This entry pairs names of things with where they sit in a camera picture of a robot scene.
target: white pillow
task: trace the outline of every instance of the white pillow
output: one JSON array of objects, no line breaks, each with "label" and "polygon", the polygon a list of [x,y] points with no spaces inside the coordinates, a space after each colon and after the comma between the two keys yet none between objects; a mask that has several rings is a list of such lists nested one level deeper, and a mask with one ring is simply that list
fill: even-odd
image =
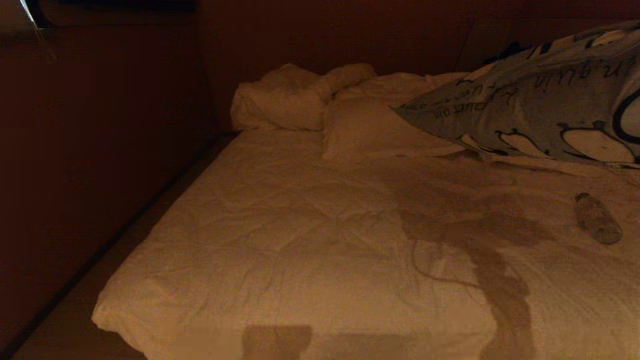
[{"label": "white pillow", "polygon": [[393,156],[444,156],[464,150],[409,125],[390,109],[431,91],[435,84],[463,75],[425,78],[396,73],[341,90],[324,109],[323,158],[351,162]]},{"label": "white pillow", "polygon": [[284,65],[260,81],[239,85],[231,105],[233,127],[322,130],[322,112],[333,93],[373,76],[368,64],[347,65],[326,76]]}]

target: plastic bottle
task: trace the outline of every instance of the plastic bottle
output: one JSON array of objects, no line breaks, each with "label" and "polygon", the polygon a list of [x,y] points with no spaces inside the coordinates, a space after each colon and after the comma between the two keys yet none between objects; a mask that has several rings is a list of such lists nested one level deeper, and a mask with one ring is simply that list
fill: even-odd
[{"label": "plastic bottle", "polygon": [[598,199],[581,193],[575,197],[575,201],[578,226],[594,240],[605,245],[622,240],[622,228]]}]

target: floor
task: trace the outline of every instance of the floor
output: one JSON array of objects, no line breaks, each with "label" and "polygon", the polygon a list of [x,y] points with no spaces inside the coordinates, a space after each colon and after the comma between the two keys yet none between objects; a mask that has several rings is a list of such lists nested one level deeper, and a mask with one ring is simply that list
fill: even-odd
[{"label": "floor", "polygon": [[153,225],[189,187],[220,151],[233,139],[223,135],[205,154],[162,194],[128,228],[109,252],[83,277],[58,304],[12,359],[28,360],[130,360],[144,355],[125,343],[114,332],[98,329],[91,321],[95,301],[109,276],[146,237]]}]

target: bed frame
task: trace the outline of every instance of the bed frame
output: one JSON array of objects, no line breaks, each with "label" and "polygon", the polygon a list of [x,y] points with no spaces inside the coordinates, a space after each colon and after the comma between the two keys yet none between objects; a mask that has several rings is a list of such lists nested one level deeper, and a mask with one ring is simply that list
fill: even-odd
[{"label": "bed frame", "polygon": [[319,73],[353,62],[378,74],[473,70],[515,40],[540,44],[640,17],[635,0],[199,0],[198,7],[227,131],[238,83],[285,63]]}]

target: mattress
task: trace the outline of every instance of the mattress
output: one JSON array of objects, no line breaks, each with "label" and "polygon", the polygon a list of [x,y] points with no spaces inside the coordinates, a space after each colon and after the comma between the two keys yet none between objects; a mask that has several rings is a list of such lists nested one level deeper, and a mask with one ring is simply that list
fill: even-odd
[{"label": "mattress", "polygon": [[[242,132],[101,292],[149,359],[637,359],[640,192],[471,152],[321,159],[322,133]],[[577,227],[574,197],[625,237]]]}]

